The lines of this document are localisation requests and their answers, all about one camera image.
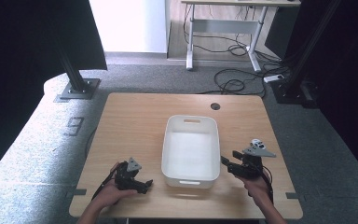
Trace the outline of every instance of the white wall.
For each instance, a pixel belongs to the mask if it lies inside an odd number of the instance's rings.
[[[170,0],[89,0],[105,52],[167,53]]]

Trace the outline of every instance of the table leg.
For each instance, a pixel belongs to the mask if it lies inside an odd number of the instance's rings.
[[[187,45],[187,57],[186,57],[186,69],[193,69],[193,22],[194,22],[194,7],[191,5],[191,16],[190,16],[190,30],[188,32],[188,45]]]
[[[249,59],[252,62],[255,72],[257,72],[257,73],[261,72],[261,69],[260,69],[260,65],[258,64],[257,58],[255,57],[255,45],[257,44],[258,37],[260,37],[261,28],[263,27],[264,19],[266,18],[266,14],[267,14],[267,9],[269,9],[269,8],[263,7],[263,9],[261,11],[261,15],[258,19],[258,24],[255,29],[252,43],[251,43],[250,47],[247,47]]]

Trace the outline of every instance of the wooden table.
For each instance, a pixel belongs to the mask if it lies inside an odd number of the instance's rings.
[[[211,104],[219,104],[213,110]],[[93,139],[77,185],[85,195],[75,195],[70,214],[79,217],[95,190],[117,161],[136,159],[143,168],[136,180],[153,179],[146,194],[138,194],[102,211],[109,217],[162,218],[264,218],[240,180],[221,165],[220,176],[210,189],[174,188],[165,183],[161,172],[161,153],[168,118],[194,115],[216,120],[220,152],[231,161],[232,150],[241,151],[252,139],[262,140],[277,158],[263,163],[273,174],[274,202],[282,216],[302,217],[295,192],[263,102],[258,96],[111,93]]]
[[[249,59],[256,72],[261,72],[260,65],[255,57],[255,46],[266,18],[268,7],[299,7],[299,0],[182,0],[182,3],[191,5],[190,29],[188,32],[188,45],[186,55],[186,69],[193,69],[193,33],[225,33],[225,34],[250,34],[252,43],[246,49]],[[195,18],[196,5],[218,5],[218,6],[247,6],[262,7],[257,21],[221,21],[200,20]]]

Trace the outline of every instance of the white plastic basket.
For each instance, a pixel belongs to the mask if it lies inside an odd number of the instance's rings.
[[[172,187],[208,189],[220,175],[220,145],[214,119],[175,115],[168,119],[162,173]]]

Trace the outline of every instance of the human arm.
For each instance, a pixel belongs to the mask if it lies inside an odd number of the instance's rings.
[[[118,163],[111,169],[111,172],[115,170]],[[95,223],[98,215],[106,206],[111,206],[118,202],[118,200],[137,194],[135,189],[119,190],[116,187],[115,179],[111,179],[107,182],[98,195],[89,203],[84,210],[83,214],[77,221],[77,224],[89,224]]]
[[[239,176],[236,177],[241,180],[245,188],[248,189],[249,194],[255,201],[255,205],[260,208],[268,224],[287,223],[269,198],[269,188],[262,177],[258,177],[254,180],[248,180]]]

